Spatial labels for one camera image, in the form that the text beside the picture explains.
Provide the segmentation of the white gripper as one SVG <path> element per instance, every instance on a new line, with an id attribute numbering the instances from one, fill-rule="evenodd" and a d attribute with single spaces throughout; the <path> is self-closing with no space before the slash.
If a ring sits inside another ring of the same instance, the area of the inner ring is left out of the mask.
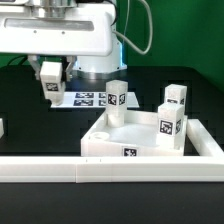
<path id="1" fill-rule="evenodd" d="M 32 16 L 29 7 L 0 6 L 0 52 L 35 54 L 28 62 L 40 79 L 37 55 L 62 55 L 62 80 L 69 81 L 76 56 L 107 56 L 112 51 L 113 17 L 102 8 L 67 10 L 63 19 Z"/>

